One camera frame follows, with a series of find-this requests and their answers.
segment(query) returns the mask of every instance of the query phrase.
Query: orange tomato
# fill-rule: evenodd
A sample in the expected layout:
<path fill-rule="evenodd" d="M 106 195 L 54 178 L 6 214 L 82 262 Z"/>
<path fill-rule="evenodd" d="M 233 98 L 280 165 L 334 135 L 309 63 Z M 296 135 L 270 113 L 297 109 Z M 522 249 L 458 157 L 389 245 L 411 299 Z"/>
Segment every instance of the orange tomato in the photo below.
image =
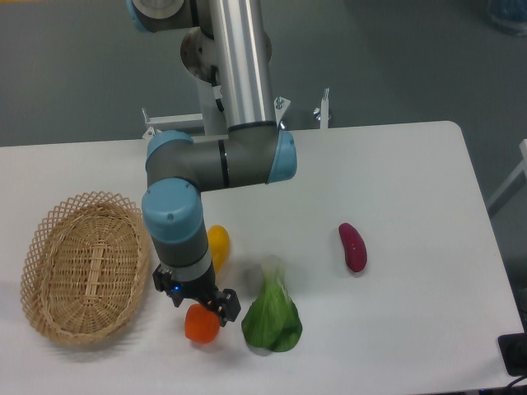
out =
<path fill-rule="evenodd" d="M 199 344 L 212 342 L 220 332 L 220 319 L 200 304 L 193 304 L 184 320 L 184 335 Z"/>

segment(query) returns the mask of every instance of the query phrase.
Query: green vegetable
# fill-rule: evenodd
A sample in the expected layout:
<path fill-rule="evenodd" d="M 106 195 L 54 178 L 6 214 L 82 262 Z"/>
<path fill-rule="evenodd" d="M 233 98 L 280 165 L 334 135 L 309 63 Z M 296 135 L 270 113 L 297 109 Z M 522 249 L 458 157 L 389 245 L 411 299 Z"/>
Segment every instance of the green vegetable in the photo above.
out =
<path fill-rule="evenodd" d="M 282 352 L 302 334 L 298 310 L 284 286 L 282 267 L 263 269 L 263 287 L 241 322 L 245 341 L 253 347 Z"/>

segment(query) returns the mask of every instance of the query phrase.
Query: blurry container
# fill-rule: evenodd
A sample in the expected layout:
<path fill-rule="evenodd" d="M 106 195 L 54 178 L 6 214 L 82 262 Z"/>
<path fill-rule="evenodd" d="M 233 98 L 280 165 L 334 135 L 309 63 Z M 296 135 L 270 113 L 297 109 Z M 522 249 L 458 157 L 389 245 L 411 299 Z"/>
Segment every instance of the blurry container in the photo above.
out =
<path fill-rule="evenodd" d="M 488 0 L 492 22 L 510 35 L 527 35 L 527 0 Z"/>

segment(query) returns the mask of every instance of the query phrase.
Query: black cable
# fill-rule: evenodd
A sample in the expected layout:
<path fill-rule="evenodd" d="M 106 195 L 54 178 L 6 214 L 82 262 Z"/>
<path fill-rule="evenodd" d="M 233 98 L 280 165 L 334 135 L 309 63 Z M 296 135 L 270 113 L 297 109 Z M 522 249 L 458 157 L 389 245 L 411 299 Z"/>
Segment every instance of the black cable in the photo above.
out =
<path fill-rule="evenodd" d="M 519 377 L 519 378 L 516 379 L 516 380 L 511 381 L 511 382 L 509 383 L 509 385 L 507 385 L 507 386 L 505 387 L 505 392 L 504 392 L 504 394 L 505 394 L 505 395 L 509 395 L 509 394 L 511 393 L 512 387 L 513 387 L 514 385 L 518 384 L 520 381 L 523 381 L 523 380 L 525 380 L 525 379 L 527 379 L 527 374 L 525 374 L 525 375 Z"/>

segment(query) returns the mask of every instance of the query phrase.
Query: red fruit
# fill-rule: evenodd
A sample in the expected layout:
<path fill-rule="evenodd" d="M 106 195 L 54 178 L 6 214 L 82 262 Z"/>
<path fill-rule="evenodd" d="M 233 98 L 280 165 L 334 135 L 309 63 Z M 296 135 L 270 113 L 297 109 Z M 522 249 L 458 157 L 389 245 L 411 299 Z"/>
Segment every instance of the red fruit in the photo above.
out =
<path fill-rule="evenodd" d="M 359 235 L 357 229 L 348 223 L 341 224 L 338 227 L 338 233 L 343 242 L 347 267 L 352 272 L 362 272 L 364 267 L 366 267 L 366 262 L 368 262 L 368 255 L 361 235 Z"/>

